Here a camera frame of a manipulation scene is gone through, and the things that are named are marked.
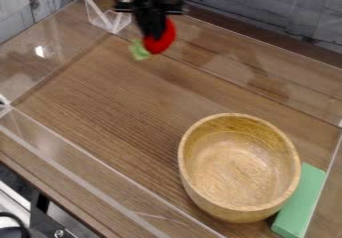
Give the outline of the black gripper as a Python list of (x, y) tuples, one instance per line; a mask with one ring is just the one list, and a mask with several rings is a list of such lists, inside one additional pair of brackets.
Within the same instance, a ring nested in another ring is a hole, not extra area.
[[(167, 15), (183, 14), (183, 0), (115, 0), (116, 12), (134, 13), (138, 10), (159, 10)], [(135, 19), (145, 37), (150, 34), (159, 40), (166, 30), (166, 15), (154, 12), (136, 12)]]

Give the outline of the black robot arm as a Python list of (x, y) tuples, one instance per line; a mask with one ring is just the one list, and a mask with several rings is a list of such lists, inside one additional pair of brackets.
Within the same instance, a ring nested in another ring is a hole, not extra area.
[(114, 0), (114, 10), (134, 15), (145, 36), (159, 40), (167, 26), (169, 15), (183, 14), (183, 0)]

